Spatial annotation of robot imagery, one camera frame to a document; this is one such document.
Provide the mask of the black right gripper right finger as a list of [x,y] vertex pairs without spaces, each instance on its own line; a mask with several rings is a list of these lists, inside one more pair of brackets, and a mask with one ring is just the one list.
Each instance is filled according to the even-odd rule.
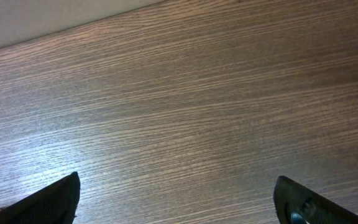
[[281,224],[358,224],[355,213],[284,175],[277,178],[273,201]]

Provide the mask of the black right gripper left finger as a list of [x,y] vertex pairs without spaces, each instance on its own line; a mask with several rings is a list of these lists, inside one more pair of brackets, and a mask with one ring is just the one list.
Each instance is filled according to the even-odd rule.
[[80,200],[77,172],[0,210],[0,224],[72,224]]

